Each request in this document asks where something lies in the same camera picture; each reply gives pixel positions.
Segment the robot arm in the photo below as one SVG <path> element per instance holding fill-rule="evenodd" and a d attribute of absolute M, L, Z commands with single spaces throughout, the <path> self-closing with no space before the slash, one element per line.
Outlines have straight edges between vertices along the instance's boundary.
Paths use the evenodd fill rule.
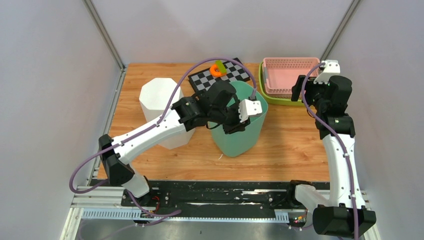
<path fill-rule="evenodd" d="M 236 96 L 236 89 L 226 81 L 216 82 L 208 91 L 202 90 L 193 96 L 183 97 L 168 109 L 159 124 L 160 116 L 126 134 L 114 138 L 105 134 L 99 138 L 101 150 L 119 144 L 100 156 L 109 184 L 123 186 L 136 198 L 140 198 L 150 191 L 150 187 L 147 179 L 131 166 L 138 155 L 165 139 L 206 126 L 208 122 L 222 125 L 226 134 L 244 131 L 250 124 L 249 117 L 261 113 L 260 101 L 240 101 Z"/>
<path fill-rule="evenodd" d="M 305 100 L 308 105 L 315 107 L 316 115 L 335 130 L 346 147 L 353 173 L 354 196 L 351 194 L 348 162 L 338 139 L 320 121 L 315 120 L 328 157 L 330 197 L 324 198 L 308 182 L 292 181 L 288 201 L 293 206 L 303 204 L 312 212 L 316 233 L 353 238 L 353 212 L 358 212 L 359 235 L 364 234 L 375 224 L 376 214 L 366 209 L 362 198 L 354 156 L 355 127 L 353 119 L 345 113 L 352 93 L 352 81 L 338 75 L 340 66 L 337 61 L 327 60 L 324 63 L 324 74 L 321 73 L 306 83 Z M 296 85 L 292 88 L 292 101 L 299 99 L 304 79 L 305 76 L 298 77 Z M 357 209 L 353 209 L 352 197 L 355 199 Z"/>

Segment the gray floor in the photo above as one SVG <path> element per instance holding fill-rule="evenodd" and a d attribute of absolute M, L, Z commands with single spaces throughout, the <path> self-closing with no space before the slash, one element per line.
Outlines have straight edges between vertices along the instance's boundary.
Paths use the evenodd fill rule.
<path fill-rule="evenodd" d="M 131 224 L 130 220 L 85 219 L 81 237 L 100 240 Z M 313 228 L 296 232 L 277 223 L 168 221 L 145 228 L 131 227 L 108 240 L 337 240 L 337 237 L 317 235 Z"/>

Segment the wooden table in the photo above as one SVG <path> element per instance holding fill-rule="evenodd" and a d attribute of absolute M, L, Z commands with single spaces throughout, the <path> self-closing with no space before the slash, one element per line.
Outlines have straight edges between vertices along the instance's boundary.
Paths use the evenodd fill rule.
<path fill-rule="evenodd" d="M 139 102 L 140 90 L 145 83 L 157 77 L 172 78 L 177 82 L 192 65 L 130 64 L 109 135 L 119 136 L 146 123 Z M 209 68 L 210 65 L 204 64 L 195 71 Z M 259 65 L 245 65 L 257 79 Z M 184 96 L 194 93 L 187 79 L 181 88 Z M 135 170 L 149 180 L 330 180 L 327 156 L 314 119 L 301 106 L 269 105 L 257 144 L 237 157 L 221 155 L 209 130 L 198 127 L 187 145 L 171 150 L 156 145 L 132 163 Z M 101 166 L 98 178 L 106 177 Z"/>

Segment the metal corner post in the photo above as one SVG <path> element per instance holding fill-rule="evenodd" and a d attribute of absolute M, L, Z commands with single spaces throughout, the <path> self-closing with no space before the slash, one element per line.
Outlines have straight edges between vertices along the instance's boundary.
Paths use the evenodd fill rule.
<path fill-rule="evenodd" d="M 340 24 L 338 25 L 337 29 L 334 32 L 334 35 L 331 37 L 330 42 L 325 48 L 324 53 L 321 56 L 321 60 L 326 60 L 329 57 L 331 51 L 333 50 L 334 46 L 337 43 L 337 40 L 339 40 L 339 37 L 342 35 L 343 30 L 347 26 L 349 20 L 352 18 L 352 16 L 355 13 L 355 10 L 358 8 L 359 3 L 361 2 L 362 0 L 352 0 L 349 8 L 347 9 L 346 13 L 343 16 L 343 19 L 341 20 Z"/>
<path fill-rule="evenodd" d="M 110 53 L 112 54 L 113 58 L 115 59 L 116 64 L 119 66 L 121 72 L 125 69 L 125 64 L 122 61 L 120 55 L 118 54 L 117 49 L 114 46 L 114 43 L 111 40 L 111 37 L 108 34 L 108 31 L 106 31 L 105 26 L 103 25 L 102 20 L 100 19 L 100 16 L 96 10 L 96 7 L 93 4 L 92 0 L 82 0 L 84 2 L 85 7 L 87 8 L 88 13 L 91 15 L 94 24 L 96 25 L 98 31 L 100 32 L 101 36 L 103 37 L 104 42 L 106 43 L 107 48 L 109 48 Z"/>
<path fill-rule="evenodd" d="M 109 130 L 111 128 L 112 120 L 114 118 L 115 110 L 116 110 L 117 105 L 118 105 L 118 100 L 119 100 L 119 96 L 121 94 L 122 86 L 124 84 L 124 79 L 125 79 L 126 73 L 127 73 L 127 69 L 124 68 L 122 70 L 120 77 L 119 77 L 119 80 L 116 84 L 116 88 L 115 88 L 115 91 L 114 91 L 114 94 L 113 94 L 112 102 L 110 104 L 109 113 L 107 115 L 106 124 L 104 125 L 103 134 L 108 134 Z M 94 165 L 93 165 L 93 169 L 91 170 L 91 174 L 90 174 L 89 179 L 88 179 L 88 184 L 90 184 L 92 179 L 97 179 L 100 164 L 101 164 L 100 157 L 96 157 Z"/>

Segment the pink plastic basket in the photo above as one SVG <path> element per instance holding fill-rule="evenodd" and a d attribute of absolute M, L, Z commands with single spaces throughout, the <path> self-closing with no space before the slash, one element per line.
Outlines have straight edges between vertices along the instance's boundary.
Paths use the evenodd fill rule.
<path fill-rule="evenodd" d="M 263 59 L 265 92 L 270 97 L 291 98 L 292 87 L 299 75 L 306 75 L 312 67 L 319 64 L 316 57 L 266 57 Z M 317 77 L 318 69 L 311 77 Z"/>

